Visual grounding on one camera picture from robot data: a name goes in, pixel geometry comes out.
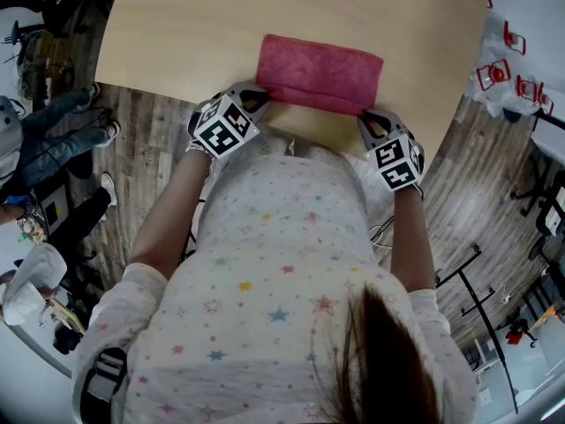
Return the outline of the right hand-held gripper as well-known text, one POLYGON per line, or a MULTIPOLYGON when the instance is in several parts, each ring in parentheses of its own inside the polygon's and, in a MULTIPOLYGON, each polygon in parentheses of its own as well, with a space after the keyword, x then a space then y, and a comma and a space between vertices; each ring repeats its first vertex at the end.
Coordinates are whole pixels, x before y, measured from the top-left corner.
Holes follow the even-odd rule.
POLYGON ((367 109, 357 119, 365 144, 365 159, 377 171, 390 192, 419 186, 424 171, 423 148, 405 132, 401 119, 392 111, 367 109), (393 136, 380 143, 380 138, 393 136))

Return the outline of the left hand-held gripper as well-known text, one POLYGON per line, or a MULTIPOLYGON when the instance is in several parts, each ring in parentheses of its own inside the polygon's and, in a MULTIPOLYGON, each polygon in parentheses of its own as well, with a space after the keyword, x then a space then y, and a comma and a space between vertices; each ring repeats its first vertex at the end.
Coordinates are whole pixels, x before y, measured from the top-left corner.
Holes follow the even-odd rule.
POLYGON ((255 125, 271 106, 268 91, 252 82, 237 82, 226 93, 200 105, 188 125, 188 133, 215 159, 233 153, 259 135, 255 125), (248 101, 247 115, 236 99, 248 101))

